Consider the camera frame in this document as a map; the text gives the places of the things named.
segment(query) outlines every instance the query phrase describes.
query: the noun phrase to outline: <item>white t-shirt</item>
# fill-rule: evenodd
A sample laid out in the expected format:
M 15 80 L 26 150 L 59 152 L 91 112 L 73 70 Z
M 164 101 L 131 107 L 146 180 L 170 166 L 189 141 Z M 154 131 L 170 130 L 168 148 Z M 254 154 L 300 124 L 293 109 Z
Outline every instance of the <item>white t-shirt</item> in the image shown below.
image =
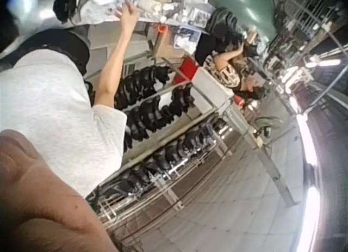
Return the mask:
M 38 50 L 0 73 L 0 131 L 24 134 L 48 166 L 81 196 L 118 170 L 126 115 L 91 108 L 83 78 L 69 58 Z

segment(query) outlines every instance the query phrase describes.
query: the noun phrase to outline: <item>skin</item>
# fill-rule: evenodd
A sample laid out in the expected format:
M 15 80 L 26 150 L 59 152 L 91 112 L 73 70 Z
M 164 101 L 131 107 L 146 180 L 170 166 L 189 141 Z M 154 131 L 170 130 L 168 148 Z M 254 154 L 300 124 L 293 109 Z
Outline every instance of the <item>skin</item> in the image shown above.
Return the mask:
M 120 39 L 101 73 L 95 100 L 111 108 L 139 12 L 126 3 L 119 17 Z M 24 135 L 1 132 L 0 169 L 1 241 L 7 247 L 1 251 L 118 251 L 88 203 L 50 170 Z

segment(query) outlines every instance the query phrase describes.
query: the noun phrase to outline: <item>black pants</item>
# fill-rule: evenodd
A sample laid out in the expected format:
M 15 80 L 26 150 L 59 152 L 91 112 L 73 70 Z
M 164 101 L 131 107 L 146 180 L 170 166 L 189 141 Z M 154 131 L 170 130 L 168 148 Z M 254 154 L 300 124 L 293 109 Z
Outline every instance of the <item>black pants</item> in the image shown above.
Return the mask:
M 17 50 L 4 57 L 1 62 L 14 66 L 29 52 L 47 49 L 68 56 L 75 63 L 81 75 L 84 76 L 90 57 L 88 30 L 89 26 L 79 26 L 71 29 L 49 29 L 39 32 L 23 42 Z

